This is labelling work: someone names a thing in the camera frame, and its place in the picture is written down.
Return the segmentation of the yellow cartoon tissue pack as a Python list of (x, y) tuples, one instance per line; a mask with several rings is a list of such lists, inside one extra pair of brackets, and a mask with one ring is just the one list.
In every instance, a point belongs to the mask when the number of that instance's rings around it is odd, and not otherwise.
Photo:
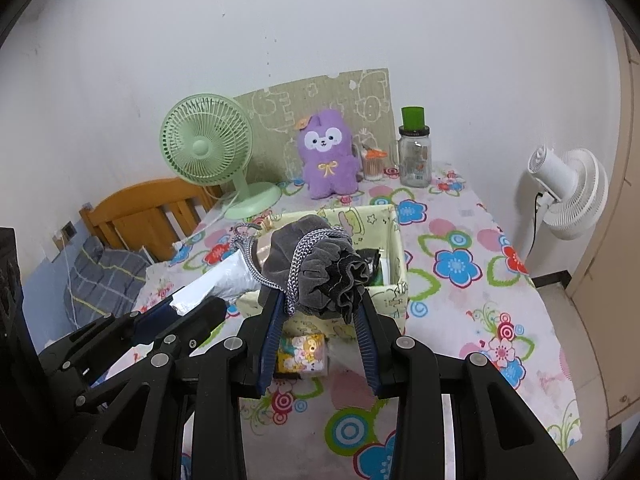
[(328, 372), (326, 337), (310, 334), (282, 337), (277, 351), (276, 372), (283, 375), (323, 376)]

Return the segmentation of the grey drawstring pouch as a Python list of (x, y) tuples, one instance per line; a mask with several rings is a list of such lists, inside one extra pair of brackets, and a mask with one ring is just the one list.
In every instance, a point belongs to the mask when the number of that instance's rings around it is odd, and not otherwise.
[(258, 281), (258, 304), (262, 306), (277, 290), (288, 316), (302, 312), (352, 322), (371, 272), (350, 235), (316, 214), (307, 214), (272, 233), (263, 264), (257, 263), (257, 240), (256, 235), (240, 232), (232, 237), (250, 276)]

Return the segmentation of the beige gauze roll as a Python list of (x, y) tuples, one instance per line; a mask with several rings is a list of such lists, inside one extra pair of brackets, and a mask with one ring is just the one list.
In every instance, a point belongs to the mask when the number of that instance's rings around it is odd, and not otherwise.
[(262, 282), (257, 275), (264, 270), (271, 236), (235, 235), (231, 239), (231, 249), (231, 255), (212, 270), (172, 294), (169, 304), (178, 315), (186, 315), (207, 297), (231, 304), (248, 292), (258, 292)]

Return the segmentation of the clear plastic bag bundle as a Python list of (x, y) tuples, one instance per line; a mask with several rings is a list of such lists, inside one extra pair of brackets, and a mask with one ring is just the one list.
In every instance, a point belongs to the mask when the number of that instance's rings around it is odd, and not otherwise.
[(328, 341), (328, 356), (331, 368), (344, 368), (364, 376), (361, 354), (356, 341), (332, 338)]

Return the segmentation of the black plastic bag roll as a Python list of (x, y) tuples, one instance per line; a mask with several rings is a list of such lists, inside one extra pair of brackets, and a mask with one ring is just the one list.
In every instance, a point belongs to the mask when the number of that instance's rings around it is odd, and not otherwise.
[(367, 265), (367, 286), (378, 286), (375, 283), (376, 274), (378, 274), (378, 260), (380, 260), (381, 252), (374, 248), (361, 248), (357, 250), (357, 254)]

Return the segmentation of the grey plaid pillow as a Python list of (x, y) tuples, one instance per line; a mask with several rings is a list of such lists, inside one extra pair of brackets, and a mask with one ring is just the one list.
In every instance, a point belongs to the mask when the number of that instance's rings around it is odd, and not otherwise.
[(88, 237), (68, 270), (63, 296), (73, 328), (134, 310), (150, 265), (144, 252), (108, 248), (96, 236)]

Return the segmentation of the floral tablecloth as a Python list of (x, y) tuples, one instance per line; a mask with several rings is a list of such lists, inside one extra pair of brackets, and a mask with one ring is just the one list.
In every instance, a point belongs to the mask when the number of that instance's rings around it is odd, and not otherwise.
[[(402, 331), (434, 352), (480, 352), (518, 392), (559, 448), (582, 436), (563, 349), (544, 300), (502, 229), (449, 166), (427, 188), (408, 188), (395, 170), (349, 196), (312, 200), (300, 181), (282, 184), (262, 220), (326, 207), (392, 205), (407, 265)], [(363, 376), (331, 368), (320, 377), (279, 379), (240, 404), (252, 479), (385, 479), (397, 404), (376, 398)]]

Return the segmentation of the beige door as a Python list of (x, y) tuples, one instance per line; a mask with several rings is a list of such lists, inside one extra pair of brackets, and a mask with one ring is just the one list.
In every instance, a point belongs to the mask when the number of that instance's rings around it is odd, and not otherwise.
[(620, 131), (608, 203), (567, 293), (598, 363), (606, 426), (639, 413), (639, 51), (610, 15), (620, 66)]

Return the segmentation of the green desk fan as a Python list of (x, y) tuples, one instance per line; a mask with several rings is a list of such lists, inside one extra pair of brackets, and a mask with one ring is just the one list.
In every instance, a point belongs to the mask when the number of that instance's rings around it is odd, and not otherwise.
[(224, 202), (224, 216), (241, 220), (261, 214), (280, 200), (270, 182), (246, 180), (253, 151), (253, 130), (241, 105), (218, 94), (182, 99), (160, 127), (160, 152), (181, 179), (201, 188), (230, 183), (234, 195)]

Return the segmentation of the yellow cartoon fabric box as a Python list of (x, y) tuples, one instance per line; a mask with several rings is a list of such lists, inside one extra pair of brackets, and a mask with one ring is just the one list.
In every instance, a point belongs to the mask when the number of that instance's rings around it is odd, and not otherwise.
[[(349, 206), (316, 211), (331, 226), (350, 235), (357, 250), (376, 249), (380, 261), (372, 271), (367, 286), (371, 300), (379, 314), (392, 318), (401, 330), (406, 325), (409, 300), (407, 265), (396, 209), (392, 205)], [(300, 312), (284, 323), (286, 336), (322, 333), (328, 338), (352, 340), (356, 337), (352, 326), (341, 318), (322, 320)]]

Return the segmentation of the purple plush toy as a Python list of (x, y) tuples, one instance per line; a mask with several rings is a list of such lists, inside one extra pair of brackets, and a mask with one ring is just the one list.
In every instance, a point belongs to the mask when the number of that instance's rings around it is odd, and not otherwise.
[(326, 108), (298, 126), (297, 149), (309, 196), (321, 200), (358, 191), (359, 158), (352, 132), (339, 110)]

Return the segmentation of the white floor fan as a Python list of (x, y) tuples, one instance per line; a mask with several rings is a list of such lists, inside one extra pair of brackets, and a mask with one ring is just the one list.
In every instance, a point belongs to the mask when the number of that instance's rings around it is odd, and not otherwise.
[(574, 240), (600, 220), (608, 200), (608, 175), (589, 150), (558, 155), (547, 145), (538, 146), (527, 171), (542, 189), (541, 222), (556, 238)]

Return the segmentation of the glass mug jar green lid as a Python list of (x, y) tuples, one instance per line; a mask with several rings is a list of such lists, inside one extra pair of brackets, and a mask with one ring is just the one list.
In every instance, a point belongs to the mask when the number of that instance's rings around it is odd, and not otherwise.
[(397, 138), (400, 182), (410, 188), (427, 188), (432, 180), (432, 141), (422, 106), (404, 106)]

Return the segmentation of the green cartoon cardboard panel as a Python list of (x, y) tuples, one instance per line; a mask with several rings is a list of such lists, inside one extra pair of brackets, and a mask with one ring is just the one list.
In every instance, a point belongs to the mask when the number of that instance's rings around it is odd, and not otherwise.
[(250, 183), (303, 177), (297, 127), (326, 108), (342, 114), (358, 148), (395, 155), (396, 128), (386, 68), (299, 79), (242, 94), (235, 101), (245, 110), (253, 131), (252, 158), (245, 170)]

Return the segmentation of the wall power outlet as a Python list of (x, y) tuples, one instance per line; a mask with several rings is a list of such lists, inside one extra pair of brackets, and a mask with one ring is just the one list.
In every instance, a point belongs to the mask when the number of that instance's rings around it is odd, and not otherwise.
[(71, 240), (77, 234), (77, 230), (72, 222), (67, 222), (62, 227), (61, 234), (64, 240)]

